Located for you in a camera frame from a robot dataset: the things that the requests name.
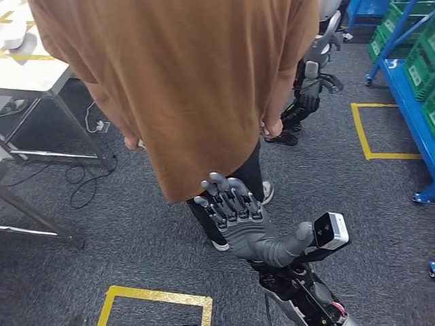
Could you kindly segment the person's hand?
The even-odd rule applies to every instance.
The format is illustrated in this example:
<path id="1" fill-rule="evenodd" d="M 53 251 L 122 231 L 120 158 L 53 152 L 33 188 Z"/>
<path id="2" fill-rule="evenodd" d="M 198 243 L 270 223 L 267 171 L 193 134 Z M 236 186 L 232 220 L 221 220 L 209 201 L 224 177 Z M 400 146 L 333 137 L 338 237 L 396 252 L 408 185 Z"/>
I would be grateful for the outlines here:
<path id="1" fill-rule="evenodd" d="M 124 137 L 125 146 L 131 151 L 142 151 L 146 150 L 143 141 L 137 137 Z"/>
<path id="2" fill-rule="evenodd" d="M 261 121 L 260 129 L 261 135 L 265 139 L 273 139 L 279 136 L 282 131 L 282 122 L 278 119 L 276 122 L 265 123 Z"/>

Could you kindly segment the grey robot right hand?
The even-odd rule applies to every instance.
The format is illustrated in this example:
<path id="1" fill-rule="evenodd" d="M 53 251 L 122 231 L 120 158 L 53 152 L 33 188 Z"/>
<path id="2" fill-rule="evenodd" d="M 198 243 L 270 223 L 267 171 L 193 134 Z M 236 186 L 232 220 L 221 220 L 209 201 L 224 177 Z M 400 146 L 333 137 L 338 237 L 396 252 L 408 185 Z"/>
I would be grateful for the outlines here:
<path id="1" fill-rule="evenodd" d="M 279 239 L 270 216 L 241 180 L 212 172 L 201 187 L 210 200 L 196 196 L 230 246 L 242 259 L 283 268 L 301 255 L 314 240 L 311 222 L 300 223 L 293 236 Z"/>

